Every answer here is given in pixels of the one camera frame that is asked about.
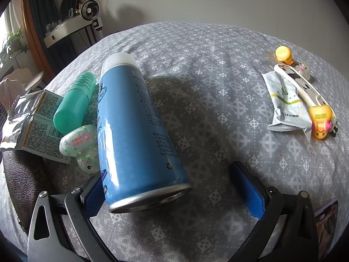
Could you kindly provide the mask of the blue spray can white cap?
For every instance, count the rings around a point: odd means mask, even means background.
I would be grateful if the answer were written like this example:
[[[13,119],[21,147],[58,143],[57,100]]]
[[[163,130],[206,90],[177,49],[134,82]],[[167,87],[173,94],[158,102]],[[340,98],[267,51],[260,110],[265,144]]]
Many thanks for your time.
[[[97,132],[111,213],[150,209],[191,191],[140,68],[128,53],[112,54],[102,65]]]

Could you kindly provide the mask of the yellow duck with pink headphones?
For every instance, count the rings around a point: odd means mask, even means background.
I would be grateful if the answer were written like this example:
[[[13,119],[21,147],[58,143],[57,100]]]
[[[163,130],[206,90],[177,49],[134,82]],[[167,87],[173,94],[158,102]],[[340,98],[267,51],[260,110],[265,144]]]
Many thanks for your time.
[[[312,120],[312,135],[323,140],[331,132],[334,115],[329,105],[320,105],[309,108],[309,116]]]

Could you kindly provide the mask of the cream panda phone case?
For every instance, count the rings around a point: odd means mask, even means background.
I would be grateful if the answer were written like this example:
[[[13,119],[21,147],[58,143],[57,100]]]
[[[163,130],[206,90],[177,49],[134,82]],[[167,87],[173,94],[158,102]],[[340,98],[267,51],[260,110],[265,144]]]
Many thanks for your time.
[[[274,66],[274,71],[290,81],[295,86],[298,95],[309,108],[320,105],[329,105],[329,103],[322,97],[322,95],[293,67],[286,64],[276,64]],[[333,119],[331,120],[333,128],[331,129],[331,132],[328,133],[328,135],[336,137],[338,132],[337,116],[332,108],[331,110],[334,115]]]

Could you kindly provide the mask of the silver foil snack packet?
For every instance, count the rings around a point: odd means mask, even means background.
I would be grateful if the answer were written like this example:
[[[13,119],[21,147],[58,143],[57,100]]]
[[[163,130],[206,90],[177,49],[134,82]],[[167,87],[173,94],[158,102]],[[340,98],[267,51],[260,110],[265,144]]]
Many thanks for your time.
[[[17,97],[2,128],[1,151],[23,150],[46,159],[70,164],[59,143],[63,134],[53,117],[63,98],[46,89]]]

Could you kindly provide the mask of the teal green bottle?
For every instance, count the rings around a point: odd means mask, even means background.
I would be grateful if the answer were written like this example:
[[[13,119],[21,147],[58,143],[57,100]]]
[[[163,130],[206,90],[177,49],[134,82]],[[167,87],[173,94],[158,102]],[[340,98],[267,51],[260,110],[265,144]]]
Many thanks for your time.
[[[54,126],[60,133],[66,135],[82,126],[95,85],[96,77],[93,73],[83,72],[79,75],[53,117]]]

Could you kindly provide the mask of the white green wipes packet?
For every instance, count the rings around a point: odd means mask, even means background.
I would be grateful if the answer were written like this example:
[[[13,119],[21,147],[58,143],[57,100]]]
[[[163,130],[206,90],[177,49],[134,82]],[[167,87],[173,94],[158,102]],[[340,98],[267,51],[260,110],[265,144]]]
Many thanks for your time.
[[[312,120],[296,87],[275,71],[262,74],[274,107],[272,123],[267,129],[274,132],[302,130],[311,140]]]

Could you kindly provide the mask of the white chair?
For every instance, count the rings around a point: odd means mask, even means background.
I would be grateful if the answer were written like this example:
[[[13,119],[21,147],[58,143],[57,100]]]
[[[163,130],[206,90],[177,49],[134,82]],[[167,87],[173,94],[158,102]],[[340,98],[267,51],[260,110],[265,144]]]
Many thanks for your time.
[[[1,81],[1,104],[9,111],[18,96],[23,96],[37,88],[43,80],[44,72],[33,75],[30,69],[15,69]]]

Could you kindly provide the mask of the clear translucent duck toy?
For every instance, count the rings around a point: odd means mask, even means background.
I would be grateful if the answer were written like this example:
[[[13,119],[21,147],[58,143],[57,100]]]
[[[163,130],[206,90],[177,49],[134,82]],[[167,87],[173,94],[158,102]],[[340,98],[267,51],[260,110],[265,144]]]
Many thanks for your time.
[[[310,80],[310,64],[306,61],[302,61],[295,66],[295,69],[301,74],[307,81]]]

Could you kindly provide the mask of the grey patterned tablecloth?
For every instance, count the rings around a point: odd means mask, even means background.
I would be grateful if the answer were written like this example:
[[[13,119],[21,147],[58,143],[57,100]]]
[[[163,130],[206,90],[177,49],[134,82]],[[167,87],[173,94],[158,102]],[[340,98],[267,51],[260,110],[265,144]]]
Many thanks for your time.
[[[268,130],[274,108],[262,75],[282,41],[233,26],[161,22],[111,34],[67,65],[48,85],[65,95],[77,76],[100,75],[104,60],[136,59],[192,191],[164,206],[92,218],[106,245],[124,261],[227,261],[256,219],[229,184],[239,160],[265,185],[309,193],[314,209],[338,200],[334,251],[348,224],[348,80],[330,64],[291,45],[311,65],[313,86],[337,115],[338,134],[308,140],[302,131]]]

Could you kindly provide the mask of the small yellow duck toy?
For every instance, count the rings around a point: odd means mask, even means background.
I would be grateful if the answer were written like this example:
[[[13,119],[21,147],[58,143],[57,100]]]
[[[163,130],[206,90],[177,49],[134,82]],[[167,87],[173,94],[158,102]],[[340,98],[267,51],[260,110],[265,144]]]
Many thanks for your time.
[[[287,46],[278,46],[275,51],[276,59],[287,65],[292,65],[294,63],[291,49]]]

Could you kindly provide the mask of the potted green plant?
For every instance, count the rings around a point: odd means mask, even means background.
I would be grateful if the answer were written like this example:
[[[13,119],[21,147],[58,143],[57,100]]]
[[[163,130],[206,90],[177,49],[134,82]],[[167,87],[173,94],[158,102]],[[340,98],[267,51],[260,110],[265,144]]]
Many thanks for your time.
[[[28,44],[24,41],[22,28],[19,27],[17,31],[12,31],[7,35],[7,39],[1,49],[1,64],[4,65],[9,59],[27,51]]]

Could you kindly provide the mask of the white shelf table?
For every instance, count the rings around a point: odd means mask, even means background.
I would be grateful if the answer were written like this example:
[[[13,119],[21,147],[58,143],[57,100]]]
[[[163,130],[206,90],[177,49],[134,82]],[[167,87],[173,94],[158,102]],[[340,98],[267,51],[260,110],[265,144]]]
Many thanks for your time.
[[[96,20],[87,21],[84,20],[81,16],[75,16],[59,24],[54,30],[48,33],[44,37],[44,44],[46,48],[50,48],[58,41],[64,39],[65,37],[70,36],[73,33],[78,32],[79,30],[88,28],[91,29],[92,37],[96,43],[95,32],[97,32],[99,39],[104,38],[103,34],[103,23],[101,17],[98,17]]]

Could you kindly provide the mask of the white desk fan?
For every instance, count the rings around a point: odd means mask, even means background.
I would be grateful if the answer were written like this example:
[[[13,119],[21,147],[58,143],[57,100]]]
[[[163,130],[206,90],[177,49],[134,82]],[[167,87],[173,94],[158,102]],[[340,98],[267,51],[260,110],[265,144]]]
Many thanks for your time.
[[[85,0],[80,6],[80,15],[85,21],[93,21],[99,17],[101,8],[97,0]]]

